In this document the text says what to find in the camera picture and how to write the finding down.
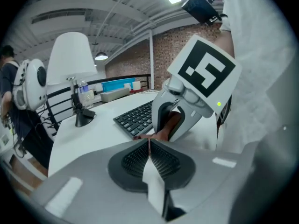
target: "black and white square marker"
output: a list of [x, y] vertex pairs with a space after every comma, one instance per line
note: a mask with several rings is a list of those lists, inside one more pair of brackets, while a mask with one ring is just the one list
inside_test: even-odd
[[234, 68], [222, 53], [197, 40], [178, 74], [208, 98]]

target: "ceiling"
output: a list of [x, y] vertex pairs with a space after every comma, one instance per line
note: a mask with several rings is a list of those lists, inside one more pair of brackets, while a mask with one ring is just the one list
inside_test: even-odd
[[[28, 0], [4, 43], [14, 48], [18, 60], [39, 58], [47, 67], [55, 39], [78, 31], [87, 35], [94, 56], [99, 51], [110, 56], [145, 30], [190, 18], [181, 9], [184, 1]], [[222, 3], [214, 7], [221, 11]]]

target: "black fisheye border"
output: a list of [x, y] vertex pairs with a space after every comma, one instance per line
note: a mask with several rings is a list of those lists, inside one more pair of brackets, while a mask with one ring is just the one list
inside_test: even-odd
[[[18, 14], [22, 5], [27, 0], [0, 0], [0, 41], [5, 36], [7, 29]], [[297, 0], [274, 0], [286, 19], [289, 21], [294, 34], [299, 40], [299, 26], [297, 18]], [[284, 220], [284, 223], [291, 223], [298, 218], [296, 197], [298, 196], [298, 169], [287, 187], [282, 191], [277, 200], [269, 207], [258, 223], [269, 223], [270, 221]], [[1, 216], [10, 218], [13, 222], [40, 223], [27, 211], [23, 203], [16, 196], [12, 186], [7, 180], [3, 170], [0, 168], [0, 190], [1, 190]]]

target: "black metal railing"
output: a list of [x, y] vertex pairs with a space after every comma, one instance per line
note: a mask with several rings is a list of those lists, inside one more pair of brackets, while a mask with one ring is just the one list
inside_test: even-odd
[[[145, 74], [145, 75], [132, 75], [132, 76], [122, 76], [122, 77], [112, 77], [112, 78], [106, 78], [106, 79], [101, 79], [101, 80], [93, 80], [93, 81], [89, 81], [87, 82], [88, 85], [92, 85], [92, 84], [99, 84], [99, 83], [102, 83], [102, 82], [107, 82], [107, 81], [114, 81], [114, 80], [121, 80], [121, 79], [127, 79], [127, 78], [146, 78], [146, 80], [142, 80], [140, 81], [141, 83], [144, 83], [146, 82], [146, 85], [142, 85], [141, 87], [144, 88], [144, 87], [147, 87], [148, 89], [150, 88], [150, 74]], [[67, 88], [64, 88], [64, 89], [61, 89], [61, 90], [58, 90], [56, 92], [53, 92], [51, 94], [48, 95], [48, 100], [45, 104], [45, 107], [42, 111], [39, 111], [38, 114], [40, 113], [44, 113], [45, 111], [48, 112], [48, 117], [47, 118], [43, 118], [43, 122], [47, 121], [47, 124], [48, 122], [50, 122], [51, 124], [49, 126], [47, 126], [47, 128], [53, 128], [55, 129], [55, 132], [52, 133], [53, 136], [55, 136], [57, 134], [57, 131], [59, 129], [59, 125], [60, 123], [63, 121], [63, 120], [60, 120], [60, 121], [56, 121], [55, 119], [55, 116], [58, 115], [58, 114], [61, 114], [67, 110], [70, 110], [72, 109], [72, 106], [71, 106], [71, 103], [70, 103], [70, 107], [64, 109], [64, 110], [61, 110], [59, 112], [56, 112], [56, 113], [53, 113], [52, 111], [52, 108], [57, 106], [57, 105], [60, 105], [64, 102], [67, 102], [67, 101], [70, 101], [71, 98], [68, 98], [68, 99], [65, 99], [63, 101], [60, 101], [58, 103], [55, 103], [53, 105], [50, 105], [49, 104], [49, 99], [57, 96], [57, 95], [60, 95], [60, 94], [63, 94], [63, 93], [66, 93], [68, 91], [70, 91], [71, 88], [70, 87], [67, 87]]]

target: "red object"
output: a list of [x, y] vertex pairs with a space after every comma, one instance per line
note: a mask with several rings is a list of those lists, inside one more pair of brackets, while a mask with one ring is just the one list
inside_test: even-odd
[[136, 94], [136, 93], [138, 93], [138, 92], [142, 92], [143, 91], [143, 89], [141, 88], [140, 90], [130, 90], [130, 93], [134, 93], [134, 94]]

